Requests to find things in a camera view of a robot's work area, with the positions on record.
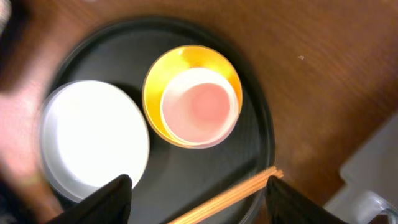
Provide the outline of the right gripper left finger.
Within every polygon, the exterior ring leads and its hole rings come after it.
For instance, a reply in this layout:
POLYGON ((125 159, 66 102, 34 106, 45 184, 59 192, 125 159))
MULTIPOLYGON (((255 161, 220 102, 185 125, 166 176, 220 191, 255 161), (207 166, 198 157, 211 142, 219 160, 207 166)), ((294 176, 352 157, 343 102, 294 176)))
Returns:
POLYGON ((131 212, 131 190, 130 177, 120 175, 47 224, 127 224, 131 212))

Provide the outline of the pink cup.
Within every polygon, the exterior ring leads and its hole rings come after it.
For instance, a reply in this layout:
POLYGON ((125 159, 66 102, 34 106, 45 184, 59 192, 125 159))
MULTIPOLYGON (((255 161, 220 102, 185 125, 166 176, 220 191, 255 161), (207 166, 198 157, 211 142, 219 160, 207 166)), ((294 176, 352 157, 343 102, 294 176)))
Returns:
POLYGON ((166 131, 189 148, 219 144, 233 130, 240 108, 230 82, 207 68, 190 68, 172 78, 161 99, 166 131))

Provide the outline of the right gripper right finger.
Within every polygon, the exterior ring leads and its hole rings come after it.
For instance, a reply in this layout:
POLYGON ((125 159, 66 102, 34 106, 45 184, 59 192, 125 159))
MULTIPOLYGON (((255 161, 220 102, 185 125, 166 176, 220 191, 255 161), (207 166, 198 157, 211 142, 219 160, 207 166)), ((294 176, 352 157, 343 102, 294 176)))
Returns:
POLYGON ((271 224, 346 224, 275 176, 267 181, 266 205, 271 224))

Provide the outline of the grey round plate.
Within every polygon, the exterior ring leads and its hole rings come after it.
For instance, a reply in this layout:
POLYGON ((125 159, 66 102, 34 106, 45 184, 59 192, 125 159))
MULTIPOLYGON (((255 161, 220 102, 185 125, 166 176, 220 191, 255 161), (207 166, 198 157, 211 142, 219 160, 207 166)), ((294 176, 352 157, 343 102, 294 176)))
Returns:
POLYGON ((122 174, 136 186, 149 160, 149 131, 139 107, 101 81, 74 81, 53 91, 44 103, 39 140, 47 180, 72 202, 122 174))

